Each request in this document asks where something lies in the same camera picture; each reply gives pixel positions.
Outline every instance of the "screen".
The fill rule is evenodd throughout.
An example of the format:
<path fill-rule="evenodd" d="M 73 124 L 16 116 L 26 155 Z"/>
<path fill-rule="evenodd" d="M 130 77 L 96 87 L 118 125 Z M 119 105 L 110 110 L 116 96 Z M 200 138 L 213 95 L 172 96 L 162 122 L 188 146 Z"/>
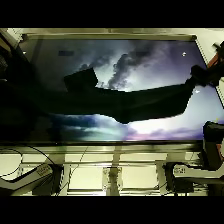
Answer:
<path fill-rule="evenodd" d="M 55 91 L 67 91 L 64 76 L 90 67 L 97 87 L 122 91 L 182 84 L 193 65 L 206 68 L 194 41 L 39 39 L 20 47 L 41 85 Z M 46 141 L 53 133 L 56 141 L 201 140 L 206 121 L 224 123 L 223 107 L 215 88 L 197 86 L 175 117 L 121 124 L 98 114 L 51 114 L 38 118 L 30 139 Z"/>

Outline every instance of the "cloudy sky image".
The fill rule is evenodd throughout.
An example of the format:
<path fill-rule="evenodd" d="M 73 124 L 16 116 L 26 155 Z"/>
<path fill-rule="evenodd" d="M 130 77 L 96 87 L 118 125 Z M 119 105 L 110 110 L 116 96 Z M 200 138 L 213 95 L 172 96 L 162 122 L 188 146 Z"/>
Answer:
<path fill-rule="evenodd" d="M 42 40 L 29 54 L 35 45 L 36 40 L 29 40 L 22 49 L 32 59 L 41 85 L 55 91 L 67 91 L 64 76 L 90 67 L 99 80 L 97 87 L 122 91 L 182 84 L 193 65 L 205 68 L 195 42 L 55 39 Z M 60 51 L 73 53 L 62 56 Z M 223 123 L 224 112 L 216 90 L 198 86 L 185 112 L 175 117 L 125 125 L 97 114 L 58 114 L 40 121 L 36 132 L 55 127 L 64 141 L 200 140 L 205 122 L 217 120 Z"/>

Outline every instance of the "purple sky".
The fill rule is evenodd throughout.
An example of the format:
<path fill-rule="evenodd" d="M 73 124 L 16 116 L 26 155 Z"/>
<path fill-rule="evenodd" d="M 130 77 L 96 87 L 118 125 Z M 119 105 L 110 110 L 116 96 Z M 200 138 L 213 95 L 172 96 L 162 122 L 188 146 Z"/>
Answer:
<path fill-rule="evenodd" d="M 27 55 L 32 41 L 22 46 Z M 59 56 L 62 50 L 74 54 Z M 98 87 L 123 91 L 181 84 L 193 65 L 205 67 L 195 42 L 150 40 L 43 40 L 34 64 L 42 85 L 58 91 L 66 91 L 64 76 L 87 67 Z M 196 140 L 205 122 L 224 121 L 224 112 L 216 90 L 198 86 L 184 114 L 172 118 L 123 125 L 102 115 L 54 117 L 67 141 Z"/>

